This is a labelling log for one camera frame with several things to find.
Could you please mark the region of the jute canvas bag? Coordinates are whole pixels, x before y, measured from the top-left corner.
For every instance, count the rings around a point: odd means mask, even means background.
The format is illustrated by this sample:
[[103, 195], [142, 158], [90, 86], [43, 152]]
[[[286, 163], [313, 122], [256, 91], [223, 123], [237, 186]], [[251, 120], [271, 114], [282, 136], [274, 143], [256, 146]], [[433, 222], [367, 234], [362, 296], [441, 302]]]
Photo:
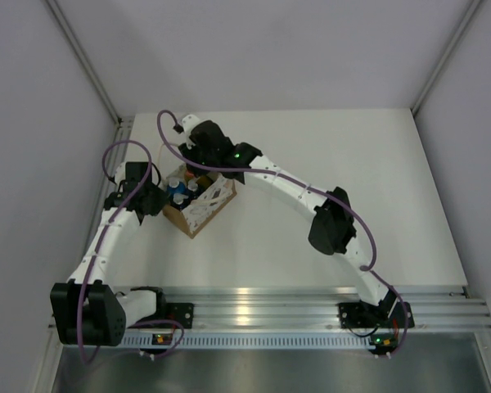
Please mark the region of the jute canvas bag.
[[[206, 190], [200, 188], [200, 195], [197, 199], [191, 200], [190, 204], [179, 211], [171, 206], [171, 201], [163, 209], [163, 215], [177, 229], [187, 235], [190, 239], [196, 235], [236, 196], [236, 186], [233, 180], [224, 178], [221, 174], [210, 172], [205, 174], [214, 180], [214, 183]], [[180, 178], [186, 185], [185, 194], [187, 195], [187, 183], [190, 179], [197, 180], [200, 176], [195, 176], [187, 170], [186, 164], [180, 164], [177, 169], [164, 176], [160, 186], [166, 191], [169, 178]]]

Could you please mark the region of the large orange blue pump bottle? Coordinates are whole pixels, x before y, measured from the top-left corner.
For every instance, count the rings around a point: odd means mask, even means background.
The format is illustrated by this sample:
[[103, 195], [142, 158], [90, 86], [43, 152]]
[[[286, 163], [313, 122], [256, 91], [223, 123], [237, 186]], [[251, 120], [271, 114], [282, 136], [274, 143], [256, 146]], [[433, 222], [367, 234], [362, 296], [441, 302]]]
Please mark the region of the large orange blue pump bottle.
[[177, 177], [169, 178], [166, 191], [169, 195], [169, 200], [172, 201], [173, 198], [178, 195], [184, 195], [186, 191], [185, 183]]

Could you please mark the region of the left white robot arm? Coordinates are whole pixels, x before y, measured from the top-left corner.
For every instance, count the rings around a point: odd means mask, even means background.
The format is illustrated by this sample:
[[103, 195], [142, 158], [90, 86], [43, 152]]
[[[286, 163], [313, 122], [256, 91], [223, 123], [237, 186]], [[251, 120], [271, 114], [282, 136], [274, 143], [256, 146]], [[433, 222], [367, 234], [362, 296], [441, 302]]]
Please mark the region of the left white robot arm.
[[79, 267], [66, 282], [53, 285], [52, 313], [61, 343], [117, 346], [127, 328], [141, 321], [157, 328], [169, 316], [158, 287], [133, 287], [122, 296], [113, 290], [118, 269], [128, 264], [126, 248], [147, 216], [166, 205], [165, 191], [151, 181], [152, 165], [127, 161], [121, 189], [105, 200], [101, 222]]

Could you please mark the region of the clear bottle black cap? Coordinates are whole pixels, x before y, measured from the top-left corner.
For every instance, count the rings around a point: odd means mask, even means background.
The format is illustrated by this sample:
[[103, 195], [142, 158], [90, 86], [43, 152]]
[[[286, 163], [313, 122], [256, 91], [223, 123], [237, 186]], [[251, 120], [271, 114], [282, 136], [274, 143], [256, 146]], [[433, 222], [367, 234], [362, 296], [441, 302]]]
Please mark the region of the clear bottle black cap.
[[209, 188], [214, 183], [214, 180], [211, 177], [209, 177], [208, 175], [201, 175], [196, 180], [196, 183], [200, 188], [206, 190], [207, 188]]

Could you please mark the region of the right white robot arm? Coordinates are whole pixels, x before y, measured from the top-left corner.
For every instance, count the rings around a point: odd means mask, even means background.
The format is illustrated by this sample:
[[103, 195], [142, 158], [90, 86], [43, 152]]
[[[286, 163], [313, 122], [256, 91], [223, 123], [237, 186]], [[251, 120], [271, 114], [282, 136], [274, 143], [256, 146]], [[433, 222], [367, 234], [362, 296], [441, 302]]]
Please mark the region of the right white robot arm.
[[358, 300], [339, 305], [343, 328], [413, 327], [409, 303], [374, 271], [375, 238], [351, 207], [343, 188], [327, 191], [305, 183], [281, 169], [257, 147], [247, 142], [233, 143], [212, 120], [189, 115], [173, 128], [186, 137], [178, 150], [190, 172], [215, 172], [271, 192], [309, 221], [308, 241], [312, 248], [332, 257], [354, 280]]

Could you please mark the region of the aluminium mounting rail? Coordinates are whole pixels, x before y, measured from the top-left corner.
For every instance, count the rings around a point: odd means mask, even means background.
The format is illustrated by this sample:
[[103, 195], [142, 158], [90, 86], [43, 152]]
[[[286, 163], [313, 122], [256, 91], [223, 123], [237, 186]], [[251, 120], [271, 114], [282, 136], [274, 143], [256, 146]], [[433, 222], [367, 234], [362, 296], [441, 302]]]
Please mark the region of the aluminium mounting rail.
[[[491, 331], [480, 298], [459, 286], [398, 287], [414, 332]], [[165, 299], [192, 303], [195, 332], [338, 332], [338, 305], [358, 299], [352, 287], [166, 287]]]

